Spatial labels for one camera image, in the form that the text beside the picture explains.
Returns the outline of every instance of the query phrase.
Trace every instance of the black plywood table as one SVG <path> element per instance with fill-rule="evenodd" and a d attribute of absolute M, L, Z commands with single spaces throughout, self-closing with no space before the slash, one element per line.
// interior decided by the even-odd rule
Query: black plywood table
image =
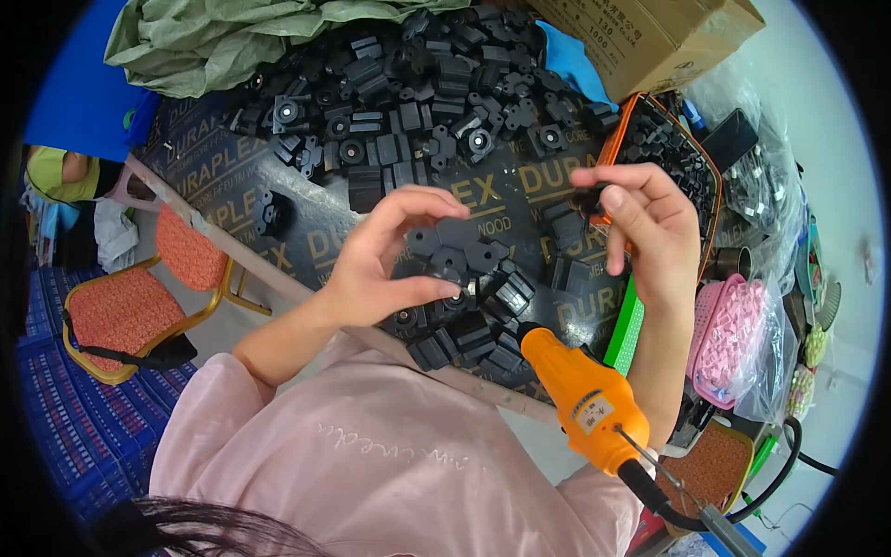
<path fill-rule="evenodd" d="M 343 241 L 361 218 L 348 208 L 346 181 L 333 173 L 325 176 L 319 167 L 314 180 L 323 186 L 308 182 L 295 168 L 283 165 L 268 143 L 221 129 L 226 108 L 223 93 L 197 100 L 162 100 L 149 140 L 136 158 L 207 221 L 296 281 L 318 290 L 331 276 Z M 456 159 L 438 176 L 429 172 L 429 184 L 452 192 L 470 208 L 480 233 L 509 246 L 520 271 L 534 282 L 535 298 L 520 319 L 550 327 L 569 346 L 587 343 L 596 356 L 603 356 L 628 282 L 628 274 L 606 273 L 606 238 L 591 229 L 568 250 L 570 257 L 591 265 L 584 291 L 569 294 L 542 284 L 554 247 L 542 225 L 541 209 L 567 196 L 569 173 L 594 166 L 601 149 L 601 143 L 579 127 L 569 129 L 567 139 L 568 150 L 548 160 L 531 160 L 522 140 L 500 141 L 495 152 L 474 167 Z M 253 230 L 252 211 L 267 189 L 287 195 L 297 206 L 296 223 L 281 240 L 257 236 Z M 751 244 L 757 238 L 740 217 L 722 211 L 716 246 Z M 395 276 L 409 273 L 410 268 L 415 266 L 406 251 L 399 256 Z M 480 377 L 549 402 L 528 367 L 509 377 Z"/>

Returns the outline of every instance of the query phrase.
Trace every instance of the orange electric screwdriver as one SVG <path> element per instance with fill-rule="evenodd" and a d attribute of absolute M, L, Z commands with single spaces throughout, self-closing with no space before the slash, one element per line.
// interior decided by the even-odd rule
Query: orange electric screwdriver
<path fill-rule="evenodd" d="M 568 348 L 540 324 L 520 324 L 517 337 L 520 352 L 557 407 L 569 448 L 609 476 L 618 476 L 651 512 L 667 522 L 688 530 L 708 529 L 733 555 L 758 555 L 712 504 L 700 510 L 700 520 L 672 508 L 668 496 L 641 466 L 641 455 L 675 487 L 683 486 L 643 451 L 650 441 L 650 423 L 634 403 L 631 385 L 621 373 L 595 362 L 581 348 Z"/>

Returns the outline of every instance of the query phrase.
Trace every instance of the smartphone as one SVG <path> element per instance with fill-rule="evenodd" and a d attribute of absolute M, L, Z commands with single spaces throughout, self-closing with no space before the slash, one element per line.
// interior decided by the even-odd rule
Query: smartphone
<path fill-rule="evenodd" d="M 723 174 L 758 143 L 758 134 L 742 109 L 736 109 L 700 143 Z"/>

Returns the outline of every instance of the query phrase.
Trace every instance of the forearm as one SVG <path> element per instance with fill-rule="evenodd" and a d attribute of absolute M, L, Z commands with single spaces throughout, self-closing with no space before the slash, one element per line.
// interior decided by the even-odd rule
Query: forearm
<path fill-rule="evenodd" d="M 303 305 L 249 333 L 232 353 L 269 402 L 275 390 L 311 362 L 338 329 L 327 293 L 319 291 Z"/>
<path fill-rule="evenodd" d="M 645 312 L 628 371 L 634 402 L 650 423 L 649 445 L 659 450 L 671 437 L 683 396 L 683 378 L 693 335 L 693 312 Z"/>
<path fill-rule="evenodd" d="M 63 184 L 75 184 L 86 177 L 90 168 L 90 158 L 78 152 L 66 152 L 61 161 L 61 181 Z"/>

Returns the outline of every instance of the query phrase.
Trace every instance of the gold chair frame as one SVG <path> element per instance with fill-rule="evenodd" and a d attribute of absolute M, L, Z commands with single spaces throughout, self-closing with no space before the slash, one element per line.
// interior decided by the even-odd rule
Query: gold chair frame
<path fill-rule="evenodd" d="M 160 254 L 156 253 L 152 257 L 145 259 L 144 261 L 140 261 L 139 263 L 136 263 L 132 266 L 129 266 L 126 269 L 121 269 L 120 271 L 117 271 L 115 273 L 100 276 L 75 286 L 71 289 L 71 291 L 68 293 L 68 296 L 65 298 L 65 310 L 68 311 L 69 303 L 71 302 L 71 296 L 78 290 L 85 288 L 90 284 L 107 281 L 115 275 L 124 274 L 137 267 L 141 267 L 143 269 L 152 268 L 160 261 Z M 234 267 L 235 260 L 232 258 L 228 258 L 225 264 L 225 270 L 223 271 L 223 279 L 220 281 L 220 284 L 213 290 L 213 294 L 210 297 L 210 302 L 208 302 L 208 304 L 202 309 L 191 315 L 188 315 L 179 323 L 174 324 L 167 328 L 165 331 L 161 332 L 154 339 L 150 340 L 148 344 L 146 344 L 141 350 L 139 350 L 139 352 L 134 354 L 134 356 L 145 357 L 152 349 L 157 347 L 164 340 L 172 339 L 176 335 L 183 334 L 186 331 L 189 331 L 195 325 L 200 324 L 202 321 L 204 321 L 205 319 L 210 317 L 211 314 L 214 313 L 223 298 L 228 299 L 237 306 L 245 307 L 247 309 L 250 309 L 251 311 L 256 311 L 259 314 L 266 316 L 272 315 L 273 312 L 268 307 L 263 307 L 259 304 L 255 304 L 254 302 L 247 301 L 241 296 L 242 292 L 244 291 L 244 283 L 248 278 L 247 269 L 242 268 L 241 276 L 238 280 L 238 287 L 236 288 L 235 292 L 232 292 L 230 286 L 232 284 Z M 78 363 L 78 365 L 84 368 L 87 373 L 93 375 L 98 381 L 101 381 L 107 385 L 117 385 L 119 383 L 123 383 L 124 381 L 130 379 L 130 377 L 132 377 L 133 374 L 136 373 L 136 370 L 139 369 L 138 366 L 133 364 L 123 364 L 120 369 L 118 369 L 114 373 L 109 373 L 101 370 L 98 366 L 96 366 L 96 364 L 87 359 L 86 354 L 84 354 L 80 350 L 77 350 L 71 345 L 68 324 L 66 324 L 64 321 L 62 322 L 62 340 L 65 343 L 65 349 L 68 351 L 71 359 L 73 359 L 75 362 Z"/>

